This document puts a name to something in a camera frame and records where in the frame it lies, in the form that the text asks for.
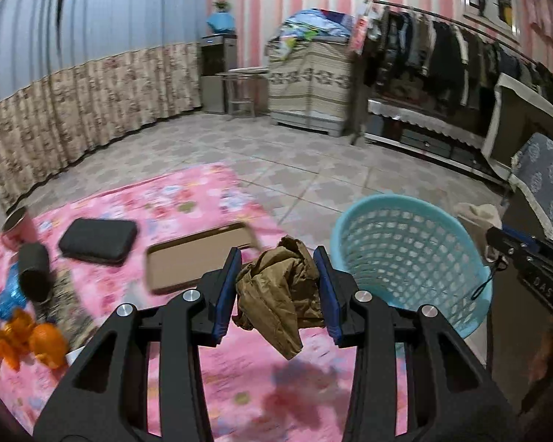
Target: pink floral tablecloth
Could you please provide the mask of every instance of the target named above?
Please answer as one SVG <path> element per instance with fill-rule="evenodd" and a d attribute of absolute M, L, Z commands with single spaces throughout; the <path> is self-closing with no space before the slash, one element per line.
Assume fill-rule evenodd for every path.
<path fill-rule="evenodd" d="M 139 235 L 123 267 L 82 263 L 61 257 L 59 238 L 78 217 L 137 221 Z M 165 304 L 144 285 L 148 246 L 233 221 L 246 221 L 263 248 L 284 233 L 222 164 L 195 166 L 121 189 L 87 197 L 35 218 L 40 241 L 54 270 L 69 269 L 83 306 L 99 323 L 131 297 L 142 308 Z M 0 244 L 0 292 L 14 254 Z M 252 250 L 245 262 L 257 257 Z M 354 349 L 339 349 L 325 329 L 301 331 L 304 349 L 286 361 L 256 332 L 233 323 L 222 343 L 201 348 L 201 371 L 213 435 L 217 441 L 341 440 L 354 372 Z M 398 359 L 397 431 L 405 431 L 406 388 Z M 148 383 L 149 431 L 160 434 L 157 349 L 152 350 Z M 28 357 L 15 372 L 0 363 L 0 398 L 29 431 L 64 371 L 53 372 Z"/>

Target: curtain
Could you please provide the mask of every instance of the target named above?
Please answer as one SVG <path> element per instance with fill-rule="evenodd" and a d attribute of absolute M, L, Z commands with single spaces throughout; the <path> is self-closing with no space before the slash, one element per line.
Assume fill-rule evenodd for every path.
<path fill-rule="evenodd" d="M 1 0 L 0 202 L 201 105 L 205 0 Z"/>

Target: blue curtain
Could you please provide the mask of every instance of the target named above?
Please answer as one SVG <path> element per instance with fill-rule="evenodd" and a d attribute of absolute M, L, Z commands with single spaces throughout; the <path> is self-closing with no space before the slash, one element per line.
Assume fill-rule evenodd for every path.
<path fill-rule="evenodd" d="M 0 1 L 0 101 L 47 74 L 128 50 L 194 42 L 205 0 Z"/>

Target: pink cup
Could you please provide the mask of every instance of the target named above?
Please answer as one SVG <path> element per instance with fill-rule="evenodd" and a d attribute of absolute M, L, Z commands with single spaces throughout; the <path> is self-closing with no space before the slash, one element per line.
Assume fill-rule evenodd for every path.
<path fill-rule="evenodd" d="M 6 218 L 0 235 L 0 241 L 5 248 L 17 252 L 23 244 L 36 243 L 37 240 L 33 218 L 25 206 L 19 207 Z"/>

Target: tiled floor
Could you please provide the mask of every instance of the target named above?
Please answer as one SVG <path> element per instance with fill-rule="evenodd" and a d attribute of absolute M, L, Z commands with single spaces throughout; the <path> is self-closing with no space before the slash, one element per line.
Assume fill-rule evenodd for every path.
<path fill-rule="evenodd" d="M 484 183 L 388 148 L 300 129 L 266 117 L 226 120 L 189 114 L 144 128 L 87 156 L 23 204 L 41 213 L 69 201 L 193 164 L 225 161 L 290 235 L 329 248 L 331 229 L 355 201 L 375 192 L 455 203 L 498 204 Z"/>

